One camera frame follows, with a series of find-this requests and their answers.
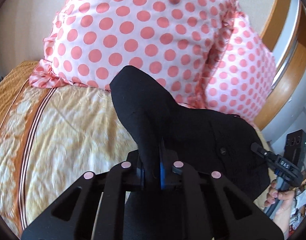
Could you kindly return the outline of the black pants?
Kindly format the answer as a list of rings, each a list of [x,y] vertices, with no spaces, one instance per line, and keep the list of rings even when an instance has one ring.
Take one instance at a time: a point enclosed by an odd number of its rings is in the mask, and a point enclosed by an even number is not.
[[[265,161],[251,150],[260,144],[255,129],[237,115],[179,105],[156,80],[125,66],[110,83],[118,119],[138,146],[144,185],[132,191],[124,212],[124,239],[160,239],[160,212],[167,193],[161,188],[160,150],[198,172],[218,171],[253,203],[270,179]]]

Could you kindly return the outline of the orange patterned bedspread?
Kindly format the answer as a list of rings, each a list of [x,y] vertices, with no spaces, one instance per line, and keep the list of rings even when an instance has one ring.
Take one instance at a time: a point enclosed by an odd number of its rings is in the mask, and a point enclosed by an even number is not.
[[[83,172],[105,172],[136,149],[109,92],[31,87],[35,66],[22,62],[0,82],[0,227],[9,239]]]

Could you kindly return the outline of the right pink polka-dot pillow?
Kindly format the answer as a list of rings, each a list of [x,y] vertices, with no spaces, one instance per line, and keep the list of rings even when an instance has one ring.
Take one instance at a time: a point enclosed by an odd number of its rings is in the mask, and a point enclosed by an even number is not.
[[[273,53],[242,15],[219,44],[224,51],[209,60],[205,71],[206,107],[237,114],[253,124],[271,91],[276,69]]]

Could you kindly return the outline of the pink polka-dot pillow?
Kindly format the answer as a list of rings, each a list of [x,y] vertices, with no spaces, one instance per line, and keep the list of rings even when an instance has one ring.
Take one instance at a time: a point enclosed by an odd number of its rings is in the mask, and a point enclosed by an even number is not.
[[[30,85],[109,90],[130,65],[177,102],[205,108],[206,62],[237,8],[237,0],[66,0]]]
[[[205,71],[206,107],[237,114],[253,124],[271,91],[276,69],[273,53],[242,15],[219,44],[224,51],[209,60]]]

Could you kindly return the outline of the left pink polka-dot pillow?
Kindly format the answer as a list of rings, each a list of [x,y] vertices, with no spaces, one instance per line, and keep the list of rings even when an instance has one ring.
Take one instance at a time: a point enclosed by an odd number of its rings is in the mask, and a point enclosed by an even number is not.
[[[109,90],[130,65],[177,102],[205,108],[206,62],[237,8],[237,0],[66,0],[30,85]]]

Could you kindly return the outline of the wooden door frame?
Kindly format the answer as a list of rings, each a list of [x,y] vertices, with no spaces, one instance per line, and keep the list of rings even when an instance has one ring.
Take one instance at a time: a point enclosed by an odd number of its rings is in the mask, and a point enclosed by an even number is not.
[[[254,122],[260,130],[278,116],[306,71],[306,0],[274,0],[261,33],[275,57],[276,71],[267,101]]]

